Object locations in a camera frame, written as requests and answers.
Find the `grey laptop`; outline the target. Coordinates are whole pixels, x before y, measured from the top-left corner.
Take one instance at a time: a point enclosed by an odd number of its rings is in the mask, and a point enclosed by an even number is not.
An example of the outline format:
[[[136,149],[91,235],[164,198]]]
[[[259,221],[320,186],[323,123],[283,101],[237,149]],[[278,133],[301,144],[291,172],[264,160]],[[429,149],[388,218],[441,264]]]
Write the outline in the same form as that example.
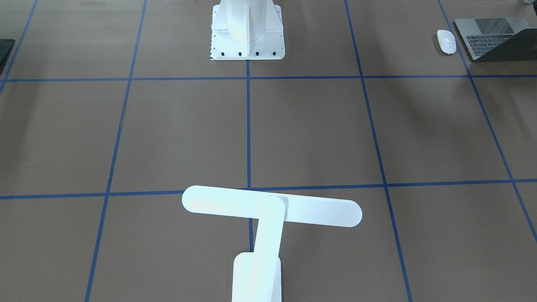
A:
[[[458,18],[454,24],[473,62],[537,59],[537,29],[522,17]]]

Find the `black mouse pad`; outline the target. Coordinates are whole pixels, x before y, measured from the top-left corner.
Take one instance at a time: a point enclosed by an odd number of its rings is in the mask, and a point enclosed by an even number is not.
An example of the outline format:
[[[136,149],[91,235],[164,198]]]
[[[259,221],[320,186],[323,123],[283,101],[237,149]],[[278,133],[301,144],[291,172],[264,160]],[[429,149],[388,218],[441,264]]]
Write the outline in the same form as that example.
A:
[[[6,65],[11,51],[15,45],[16,40],[14,39],[0,39],[0,73],[2,74]]]

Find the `white desk lamp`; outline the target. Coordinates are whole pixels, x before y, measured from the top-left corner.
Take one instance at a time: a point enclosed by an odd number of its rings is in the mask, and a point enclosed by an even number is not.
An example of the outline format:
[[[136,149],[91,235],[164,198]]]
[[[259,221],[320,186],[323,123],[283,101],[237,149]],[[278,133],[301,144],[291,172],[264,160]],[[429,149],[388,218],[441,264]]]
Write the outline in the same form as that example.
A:
[[[282,264],[279,251],[285,222],[355,227],[361,207],[351,200],[193,185],[182,194],[192,213],[257,219],[252,252],[233,262],[233,302],[280,302]]]

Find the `white computer mouse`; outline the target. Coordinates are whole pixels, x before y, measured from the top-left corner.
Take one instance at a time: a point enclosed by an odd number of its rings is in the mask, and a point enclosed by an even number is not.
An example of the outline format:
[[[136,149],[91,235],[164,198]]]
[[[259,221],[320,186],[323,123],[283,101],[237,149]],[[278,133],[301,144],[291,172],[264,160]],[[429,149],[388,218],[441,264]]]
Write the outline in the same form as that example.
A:
[[[445,54],[454,54],[456,52],[457,46],[453,33],[445,29],[437,30],[437,40],[441,51]]]

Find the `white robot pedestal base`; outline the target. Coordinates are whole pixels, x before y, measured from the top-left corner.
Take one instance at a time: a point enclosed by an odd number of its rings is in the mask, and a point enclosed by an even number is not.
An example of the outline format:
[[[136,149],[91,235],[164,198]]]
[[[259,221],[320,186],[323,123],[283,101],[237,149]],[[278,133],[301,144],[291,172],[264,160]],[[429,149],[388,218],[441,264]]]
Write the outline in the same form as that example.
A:
[[[221,0],[212,7],[211,60],[282,60],[282,8],[272,0]]]

